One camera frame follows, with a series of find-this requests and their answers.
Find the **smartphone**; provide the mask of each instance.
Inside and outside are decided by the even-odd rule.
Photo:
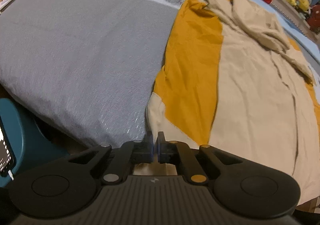
[[[15,157],[0,117],[0,175],[6,177],[8,175],[8,171],[12,170],[14,166]]]

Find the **gray bedsheet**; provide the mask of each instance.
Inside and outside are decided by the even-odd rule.
[[[176,14],[148,0],[16,0],[0,16],[0,81],[86,145],[142,139]]]

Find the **beige fabric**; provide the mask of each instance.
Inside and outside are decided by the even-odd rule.
[[[281,170],[301,188],[299,204],[320,195],[320,153],[313,103],[305,86],[313,75],[290,45],[276,16],[248,0],[199,0],[223,25],[218,106],[209,144]],[[147,108],[154,138],[198,145],[164,116],[153,93]]]

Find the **gray cloth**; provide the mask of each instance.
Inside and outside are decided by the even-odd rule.
[[[0,81],[86,145],[142,139],[176,15],[148,0],[16,0],[0,16]]]

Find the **teal chair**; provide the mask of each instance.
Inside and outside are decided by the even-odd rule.
[[[16,165],[11,170],[13,176],[68,155],[64,148],[52,144],[43,136],[31,113],[22,106],[1,98],[0,117],[16,158]],[[6,186],[10,180],[9,176],[0,176],[0,187]]]

